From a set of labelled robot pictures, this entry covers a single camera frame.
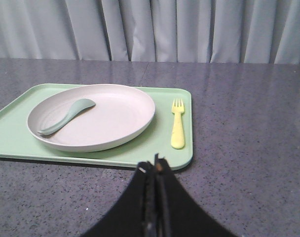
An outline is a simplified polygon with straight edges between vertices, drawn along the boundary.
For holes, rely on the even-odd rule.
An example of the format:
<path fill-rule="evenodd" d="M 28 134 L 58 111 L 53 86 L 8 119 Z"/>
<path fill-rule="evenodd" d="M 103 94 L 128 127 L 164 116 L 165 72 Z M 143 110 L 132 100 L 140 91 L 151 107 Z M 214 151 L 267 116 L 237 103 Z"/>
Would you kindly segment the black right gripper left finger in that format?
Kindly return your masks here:
<path fill-rule="evenodd" d="M 138 164 L 124 193 L 84 237 L 154 237 L 155 184 L 150 162 Z"/>

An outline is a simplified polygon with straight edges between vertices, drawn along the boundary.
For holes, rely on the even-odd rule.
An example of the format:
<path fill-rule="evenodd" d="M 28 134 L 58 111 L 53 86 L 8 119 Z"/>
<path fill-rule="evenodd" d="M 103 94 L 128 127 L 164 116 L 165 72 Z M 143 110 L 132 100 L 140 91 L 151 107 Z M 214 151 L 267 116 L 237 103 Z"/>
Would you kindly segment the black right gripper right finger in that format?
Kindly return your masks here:
<path fill-rule="evenodd" d="M 154 193 L 159 237 L 233 237 L 187 193 L 168 162 L 154 156 Z"/>

